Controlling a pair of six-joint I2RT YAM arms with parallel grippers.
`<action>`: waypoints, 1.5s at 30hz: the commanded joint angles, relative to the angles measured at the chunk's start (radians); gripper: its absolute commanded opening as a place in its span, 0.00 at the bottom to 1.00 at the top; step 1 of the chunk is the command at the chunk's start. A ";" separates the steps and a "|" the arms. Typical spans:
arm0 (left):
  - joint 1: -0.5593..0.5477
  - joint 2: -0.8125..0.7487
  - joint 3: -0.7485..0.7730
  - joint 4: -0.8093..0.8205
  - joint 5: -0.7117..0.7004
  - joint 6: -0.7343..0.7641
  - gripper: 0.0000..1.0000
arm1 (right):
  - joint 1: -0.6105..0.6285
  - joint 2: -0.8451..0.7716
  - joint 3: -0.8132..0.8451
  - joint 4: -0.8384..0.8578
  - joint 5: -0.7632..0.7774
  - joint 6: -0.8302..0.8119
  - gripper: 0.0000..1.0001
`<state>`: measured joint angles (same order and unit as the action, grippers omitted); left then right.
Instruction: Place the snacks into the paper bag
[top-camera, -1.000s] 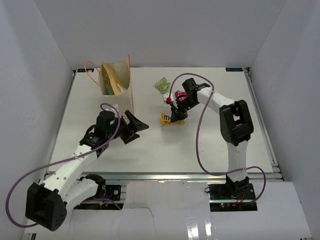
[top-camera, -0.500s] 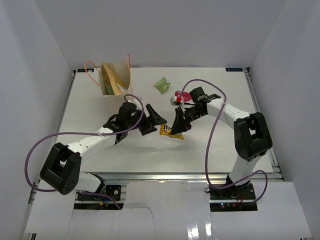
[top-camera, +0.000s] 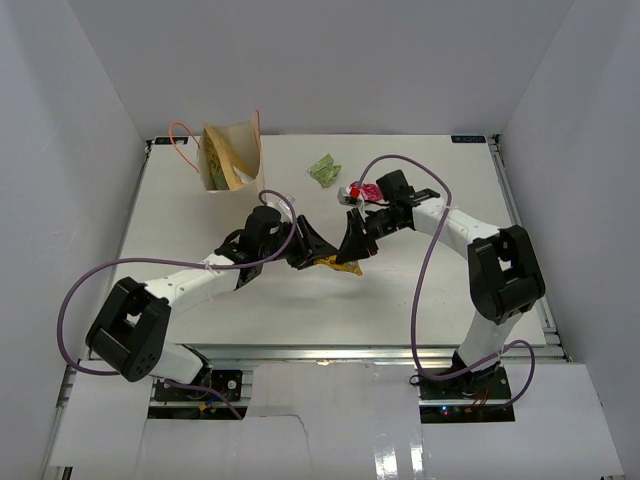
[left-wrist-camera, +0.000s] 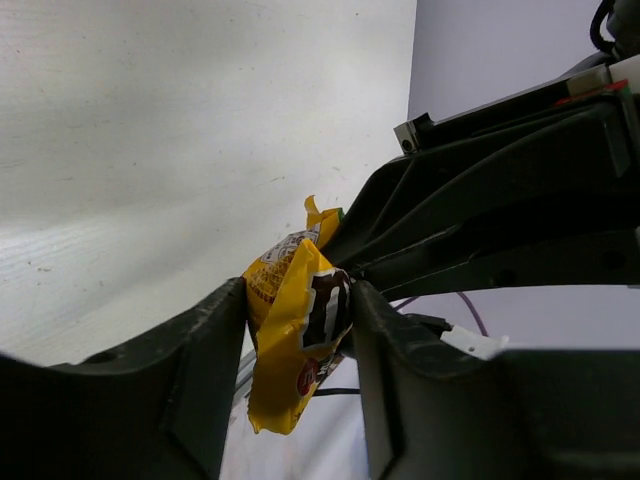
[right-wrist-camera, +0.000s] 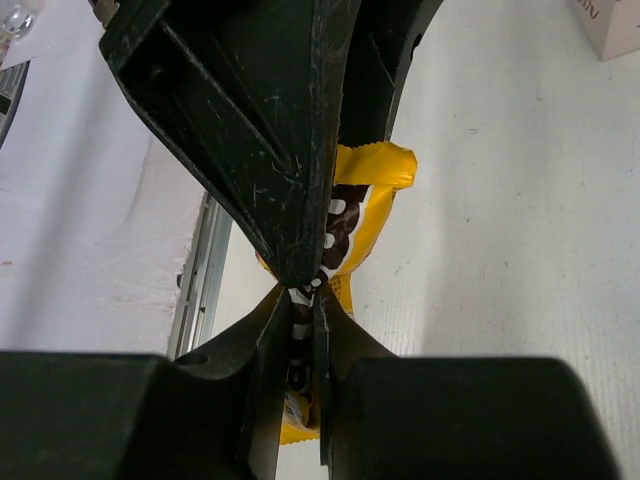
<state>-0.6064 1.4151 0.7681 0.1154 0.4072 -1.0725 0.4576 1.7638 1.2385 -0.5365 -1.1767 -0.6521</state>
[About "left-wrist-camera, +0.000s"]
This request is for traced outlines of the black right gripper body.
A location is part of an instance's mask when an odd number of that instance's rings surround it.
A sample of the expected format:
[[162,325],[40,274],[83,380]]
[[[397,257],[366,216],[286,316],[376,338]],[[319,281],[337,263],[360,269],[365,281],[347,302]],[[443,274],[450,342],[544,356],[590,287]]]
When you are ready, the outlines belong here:
[[404,154],[410,155],[489,132],[589,97],[621,82],[639,92],[639,57],[625,60],[594,54],[560,77],[490,104],[435,122],[425,113],[394,128]]

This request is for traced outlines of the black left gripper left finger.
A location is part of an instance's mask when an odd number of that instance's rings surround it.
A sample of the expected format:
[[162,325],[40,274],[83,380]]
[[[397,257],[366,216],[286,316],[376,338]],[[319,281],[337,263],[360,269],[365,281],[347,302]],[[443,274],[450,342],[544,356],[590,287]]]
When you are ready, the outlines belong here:
[[5,479],[215,479],[246,321],[245,284],[76,364],[1,359]]

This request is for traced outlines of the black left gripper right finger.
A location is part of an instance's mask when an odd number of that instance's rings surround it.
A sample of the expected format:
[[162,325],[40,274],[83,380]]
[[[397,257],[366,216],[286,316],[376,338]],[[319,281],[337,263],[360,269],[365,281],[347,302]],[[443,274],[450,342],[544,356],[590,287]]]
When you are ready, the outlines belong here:
[[639,355],[506,350],[482,360],[365,281],[353,339],[374,479],[635,479]]

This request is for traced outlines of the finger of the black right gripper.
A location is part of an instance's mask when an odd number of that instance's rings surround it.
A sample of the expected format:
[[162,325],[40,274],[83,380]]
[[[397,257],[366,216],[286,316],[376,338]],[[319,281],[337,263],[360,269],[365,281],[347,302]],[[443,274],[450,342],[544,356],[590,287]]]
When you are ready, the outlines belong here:
[[639,221],[489,215],[412,222],[349,255],[349,271],[389,299],[639,280]]
[[638,162],[632,98],[566,103],[383,165],[321,251],[335,265],[362,265],[503,207],[610,184]]

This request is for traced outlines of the yellow M&M's packet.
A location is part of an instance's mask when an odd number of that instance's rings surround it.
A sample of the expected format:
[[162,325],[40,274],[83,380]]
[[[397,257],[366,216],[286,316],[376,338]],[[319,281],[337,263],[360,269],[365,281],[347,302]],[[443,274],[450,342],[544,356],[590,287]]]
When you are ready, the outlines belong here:
[[248,419],[255,432],[288,435],[340,361],[352,328],[351,279],[321,252],[343,218],[307,197],[306,226],[288,234],[243,274],[256,351]]

